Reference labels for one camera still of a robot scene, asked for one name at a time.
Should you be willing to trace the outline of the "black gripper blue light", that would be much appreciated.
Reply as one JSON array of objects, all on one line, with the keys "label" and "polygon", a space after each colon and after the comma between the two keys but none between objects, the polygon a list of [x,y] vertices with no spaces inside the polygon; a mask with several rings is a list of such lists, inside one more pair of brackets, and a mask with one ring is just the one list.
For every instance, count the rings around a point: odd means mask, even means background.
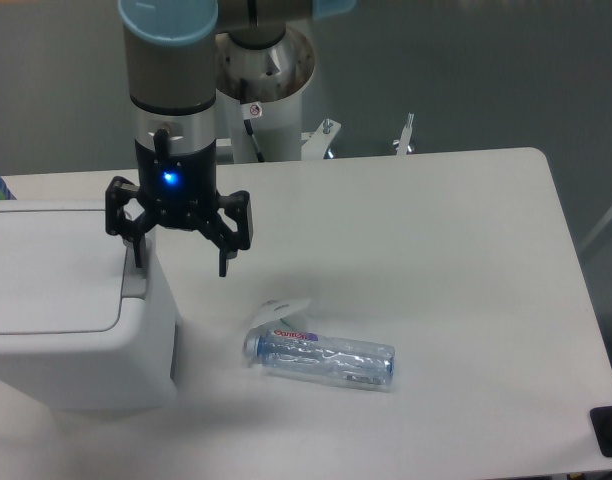
[{"label": "black gripper blue light", "polygon": [[[136,266],[146,265],[145,236],[155,226],[199,231],[219,251],[218,272],[225,278],[229,262],[251,248],[253,218],[250,193],[220,195],[216,187],[216,144],[166,160],[135,144],[139,186],[115,176],[105,191],[105,230],[132,247]],[[136,200],[143,208],[130,219],[125,207]]]}]

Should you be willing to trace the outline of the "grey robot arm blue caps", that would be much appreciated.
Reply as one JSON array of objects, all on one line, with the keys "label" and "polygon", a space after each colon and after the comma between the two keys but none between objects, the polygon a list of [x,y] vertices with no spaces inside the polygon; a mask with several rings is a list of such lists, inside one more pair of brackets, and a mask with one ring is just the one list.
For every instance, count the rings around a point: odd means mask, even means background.
[{"label": "grey robot arm blue caps", "polygon": [[105,228],[145,260],[155,226],[198,231],[219,250],[219,274],[252,242],[250,195],[219,193],[216,37],[253,29],[265,47],[285,22],[351,11],[352,1],[121,1],[139,181],[111,180]]}]

